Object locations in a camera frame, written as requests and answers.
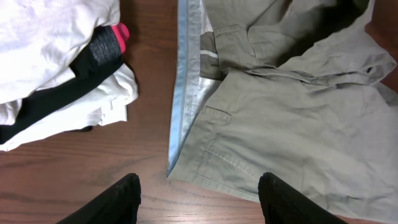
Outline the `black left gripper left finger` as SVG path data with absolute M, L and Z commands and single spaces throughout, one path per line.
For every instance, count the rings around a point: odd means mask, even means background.
M 58 224 L 136 224 L 140 204 L 139 176 L 130 173 Z

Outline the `khaki grey shorts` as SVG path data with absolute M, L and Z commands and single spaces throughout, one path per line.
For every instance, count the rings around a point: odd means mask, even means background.
M 374 1 L 203 1 L 201 75 L 219 81 L 170 178 L 258 201 L 275 174 L 336 215 L 397 222 L 396 61 Z

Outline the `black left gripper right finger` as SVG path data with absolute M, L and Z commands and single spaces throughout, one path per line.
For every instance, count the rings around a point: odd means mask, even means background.
M 346 224 L 271 172 L 259 179 L 258 195 L 266 224 Z

